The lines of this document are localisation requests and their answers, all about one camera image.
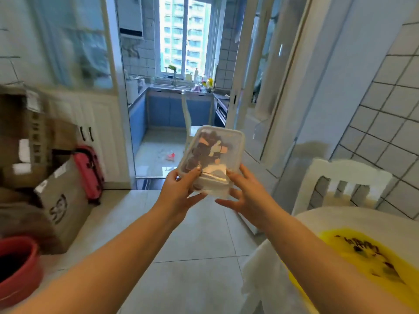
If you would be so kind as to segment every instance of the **pink bag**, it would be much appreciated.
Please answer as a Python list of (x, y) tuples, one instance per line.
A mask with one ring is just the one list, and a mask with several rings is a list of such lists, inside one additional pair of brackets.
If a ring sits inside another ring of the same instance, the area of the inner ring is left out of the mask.
[(105, 179), (95, 150), (87, 145), (78, 146), (74, 152), (74, 160), (82, 176), (83, 188), (89, 202), (100, 205)]

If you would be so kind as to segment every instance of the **container lid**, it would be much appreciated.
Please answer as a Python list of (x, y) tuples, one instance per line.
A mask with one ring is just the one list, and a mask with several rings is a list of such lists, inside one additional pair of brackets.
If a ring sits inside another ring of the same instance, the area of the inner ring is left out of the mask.
[(239, 168), (244, 140), (244, 134), (240, 131), (202, 126), (185, 152), (179, 164), (179, 171), (186, 174), (201, 164), (200, 179), (229, 184), (225, 169)]

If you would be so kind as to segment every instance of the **transparent container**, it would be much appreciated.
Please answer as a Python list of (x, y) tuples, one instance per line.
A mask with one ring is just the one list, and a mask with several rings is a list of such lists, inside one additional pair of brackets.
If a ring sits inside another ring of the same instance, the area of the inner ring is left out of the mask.
[(195, 181), (194, 189), (209, 195), (226, 198), (233, 183), (225, 169), (238, 171), (244, 150), (243, 132), (202, 126), (185, 152), (179, 166), (182, 177), (199, 164), (202, 174)]

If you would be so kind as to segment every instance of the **person's left hand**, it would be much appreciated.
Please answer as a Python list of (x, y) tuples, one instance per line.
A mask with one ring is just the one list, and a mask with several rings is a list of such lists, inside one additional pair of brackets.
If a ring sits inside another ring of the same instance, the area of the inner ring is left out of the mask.
[(169, 213), (169, 217), (179, 225), (186, 216), (189, 208), (204, 199), (207, 195), (204, 193), (191, 196), (192, 184), (201, 174), (201, 167), (191, 170), (183, 178), (177, 179), (178, 170), (171, 171), (163, 184), (155, 207), (163, 209)]

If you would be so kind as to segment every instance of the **yellow bag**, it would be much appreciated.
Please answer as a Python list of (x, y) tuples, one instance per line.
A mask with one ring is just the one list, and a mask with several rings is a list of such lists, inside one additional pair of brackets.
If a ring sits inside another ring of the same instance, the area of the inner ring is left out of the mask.
[[(319, 236), (360, 273), (393, 294), (419, 313), (419, 271), (392, 250), (361, 232), (338, 229)], [(290, 273), (291, 282), (300, 290), (313, 313), (314, 306)]]

